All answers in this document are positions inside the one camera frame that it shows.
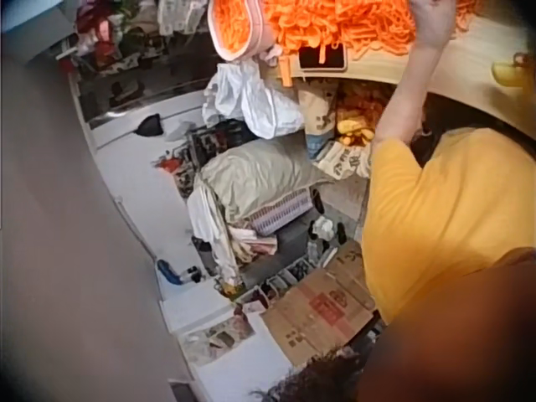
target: container of orange pieces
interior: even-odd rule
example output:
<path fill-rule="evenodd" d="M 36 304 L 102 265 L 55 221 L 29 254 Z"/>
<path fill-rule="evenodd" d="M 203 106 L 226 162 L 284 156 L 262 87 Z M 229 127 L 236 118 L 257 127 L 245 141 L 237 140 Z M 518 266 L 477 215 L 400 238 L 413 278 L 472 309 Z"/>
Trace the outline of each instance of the container of orange pieces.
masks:
<path fill-rule="evenodd" d="M 260 1 L 210 0 L 210 36 L 219 56 L 225 61 L 248 59 L 275 43 Z"/>

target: yellow t-shirt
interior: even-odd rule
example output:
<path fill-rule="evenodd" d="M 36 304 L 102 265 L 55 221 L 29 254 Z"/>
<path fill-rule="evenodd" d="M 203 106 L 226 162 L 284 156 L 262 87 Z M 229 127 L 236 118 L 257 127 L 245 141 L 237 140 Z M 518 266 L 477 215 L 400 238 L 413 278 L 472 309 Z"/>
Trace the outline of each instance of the yellow t-shirt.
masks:
<path fill-rule="evenodd" d="M 490 129 L 445 134 L 424 168 L 403 142 L 379 144 L 363 257 L 384 320 L 439 283 L 535 246 L 535 189 L 534 160 Z"/>

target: phone screen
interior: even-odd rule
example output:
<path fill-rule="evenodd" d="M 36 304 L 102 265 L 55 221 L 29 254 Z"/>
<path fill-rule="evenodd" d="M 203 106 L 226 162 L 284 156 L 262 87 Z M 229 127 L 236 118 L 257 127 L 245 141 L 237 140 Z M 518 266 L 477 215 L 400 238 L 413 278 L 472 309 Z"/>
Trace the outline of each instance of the phone screen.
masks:
<path fill-rule="evenodd" d="M 306 69 L 337 69 L 342 70 L 346 67 L 346 48 L 340 44 L 336 49 L 326 46 L 326 63 L 320 64 L 320 47 L 309 48 L 303 47 L 298 53 L 300 68 Z"/>

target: flattened cardboard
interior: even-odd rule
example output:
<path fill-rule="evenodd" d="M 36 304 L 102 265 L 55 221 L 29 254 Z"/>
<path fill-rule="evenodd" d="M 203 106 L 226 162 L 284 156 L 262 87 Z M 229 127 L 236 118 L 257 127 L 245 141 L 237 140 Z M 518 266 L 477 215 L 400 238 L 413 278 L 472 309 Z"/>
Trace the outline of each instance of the flattened cardboard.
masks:
<path fill-rule="evenodd" d="M 295 366 L 343 346 L 372 317 L 334 274 L 322 269 L 308 275 L 263 314 L 272 336 Z M 292 338 L 296 333 L 304 341 L 299 348 L 290 347 L 288 341 L 287 335 Z"/>
<path fill-rule="evenodd" d="M 326 271 L 367 310 L 376 309 L 374 299 L 370 296 L 363 269 L 361 246 L 354 240 L 342 245 L 329 264 Z"/>

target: person's arm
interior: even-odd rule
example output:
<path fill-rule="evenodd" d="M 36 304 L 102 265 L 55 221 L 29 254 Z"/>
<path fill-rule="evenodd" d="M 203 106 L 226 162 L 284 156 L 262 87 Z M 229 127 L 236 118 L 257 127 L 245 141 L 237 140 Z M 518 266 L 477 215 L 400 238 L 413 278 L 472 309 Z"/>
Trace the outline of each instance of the person's arm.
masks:
<path fill-rule="evenodd" d="M 456 22 L 456 0 L 410 0 L 416 39 L 393 97 L 379 120 L 374 148 L 395 138 L 409 144 L 420 127 L 430 78 Z"/>

